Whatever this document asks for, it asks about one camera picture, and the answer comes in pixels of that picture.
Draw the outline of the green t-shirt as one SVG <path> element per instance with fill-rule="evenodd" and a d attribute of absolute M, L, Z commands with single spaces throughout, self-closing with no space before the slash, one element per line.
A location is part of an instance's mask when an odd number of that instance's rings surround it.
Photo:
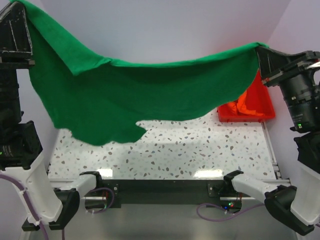
<path fill-rule="evenodd" d="M 84 143 L 134 143 L 140 121 L 187 121 L 237 100 L 256 77 L 260 42 L 193 60 L 132 63 L 99 55 L 22 2 L 35 65 L 30 82 L 53 125 Z"/>

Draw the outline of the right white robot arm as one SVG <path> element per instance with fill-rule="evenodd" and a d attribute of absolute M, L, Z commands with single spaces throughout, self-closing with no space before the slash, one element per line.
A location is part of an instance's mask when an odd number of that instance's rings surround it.
<path fill-rule="evenodd" d="M 223 177 L 223 192 L 230 197 L 244 193 L 264 204 L 269 214 L 301 236 L 320 223 L 320 86 L 314 81 L 320 53 L 287 54 L 257 47 L 259 70 L 266 87 L 279 86 L 294 124 L 291 131 L 300 165 L 298 186 L 271 185 L 243 171 Z"/>

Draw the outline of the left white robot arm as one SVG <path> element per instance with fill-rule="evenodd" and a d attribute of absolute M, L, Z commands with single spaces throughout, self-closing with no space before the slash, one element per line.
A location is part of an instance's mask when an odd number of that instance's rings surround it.
<path fill-rule="evenodd" d="M 17 70 L 35 64 L 27 24 L 20 2 L 0 12 L 0 177 L 11 182 L 24 201 L 24 231 L 63 230 L 77 213 L 87 193 L 104 190 L 97 171 L 83 172 L 70 185 L 53 188 L 44 164 L 43 148 L 33 121 L 22 122 Z"/>

